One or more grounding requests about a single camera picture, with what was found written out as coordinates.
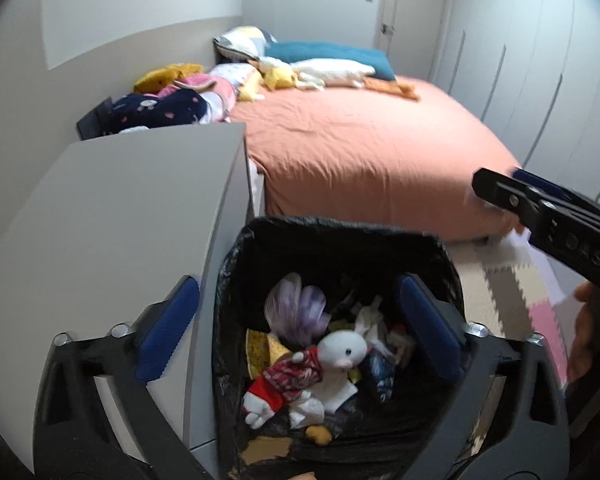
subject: blue gripper pad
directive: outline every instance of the blue gripper pad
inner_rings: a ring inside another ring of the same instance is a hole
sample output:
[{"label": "blue gripper pad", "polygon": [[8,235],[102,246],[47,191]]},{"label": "blue gripper pad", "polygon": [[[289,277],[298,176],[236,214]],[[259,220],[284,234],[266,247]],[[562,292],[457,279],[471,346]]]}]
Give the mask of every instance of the blue gripper pad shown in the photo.
[{"label": "blue gripper pad", "polygon": [[398,277],[398,304],[440,378],[459,379],[466,338],[464,319],[456,308],[437,300],[414,274]]},{"label": "blue gripper pad", "polygon": [[152,304],[136,320],[136,379],[143,384],[162,376],[200,302],[200,286],[184,276],[166,300]]}]

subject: stuffed doll in trash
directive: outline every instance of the stuffed doll in trash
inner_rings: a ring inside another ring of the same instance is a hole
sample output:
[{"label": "stuffed doll in trash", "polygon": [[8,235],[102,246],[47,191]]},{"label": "stuffed doll in trash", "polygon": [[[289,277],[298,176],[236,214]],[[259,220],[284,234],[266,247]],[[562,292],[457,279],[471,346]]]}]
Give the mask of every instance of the stuffed doll in trash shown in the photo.
[{"label": "stuffed doll in trash", "polygon": [[325,412],[334,413],[357,393],[347,371],[363,361],[366,350],[360,334],[339,330],[269,366],[242,398],[245,422],[257,430],[288,405],[292,428],[320,424]]}]

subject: patterned pillow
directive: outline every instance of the patterned pillow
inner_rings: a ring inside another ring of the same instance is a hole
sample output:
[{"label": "patterned pillow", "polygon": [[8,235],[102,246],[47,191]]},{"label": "patterned pillow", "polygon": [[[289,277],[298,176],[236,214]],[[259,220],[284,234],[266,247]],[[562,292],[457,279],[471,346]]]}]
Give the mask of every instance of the patterned pillow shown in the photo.
[{"label": "patterned pillow", "polygon": [[258,27],[236,27],[214,38],[216,50],[232,61],[247,61],[264,56],[265,48],[276,39]]}]

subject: black trash bag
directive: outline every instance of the black trash bag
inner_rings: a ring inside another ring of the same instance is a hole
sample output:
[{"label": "black trash bag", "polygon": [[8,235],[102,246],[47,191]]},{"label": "black trash bag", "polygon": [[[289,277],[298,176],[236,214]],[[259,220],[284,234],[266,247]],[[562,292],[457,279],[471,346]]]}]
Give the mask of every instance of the black trash bag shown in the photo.
[{"label": "black trash bag", "polygon": [[[318,480],[396,476],[417,457],[453,387],[440,380],[423,352],[416,351],[406,370],[396,371],[389,402],[379,404],[358,385],[354,397],[326,415],[324,425],[334,436],[328,446],[307,441],[305,429],[290,430],[286,408],[258,431],[245,424],[242,396],[251,384],[246,330],[269,332],[264,301],[289,272],[298,272],[303,285],[319,286],[328,306],[343,276],[363,284],[369,303],[375,294],[384,298],[381,310],[388,323],[404,323],[395,303],[395,280],[411,272],[464,316],[458,273],[436,238],[327,219],[252,221],[227,255],[216,291],[212,361],[222,478],[231,473],[230,478],[279,480],[310,471]],[[291,437],[288,456],[247,466],[240,454],[258,435]]]}]

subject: white plush toy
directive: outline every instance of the white plush toy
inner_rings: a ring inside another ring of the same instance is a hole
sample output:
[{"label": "white plush toy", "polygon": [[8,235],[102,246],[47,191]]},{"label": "white plush toy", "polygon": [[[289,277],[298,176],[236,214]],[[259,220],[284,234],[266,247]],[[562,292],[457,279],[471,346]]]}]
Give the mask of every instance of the white plush toy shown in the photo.
[{"label": "white plush toy", "polygon": [[257,430],[289,404],[292,428],[320,424],[325,412],[335,412],[358,391],[348,380],[347,370],[365,356],[364,338],[340,330],[318,346],[280,360],[266,368],[244,394],[245,422]]}]

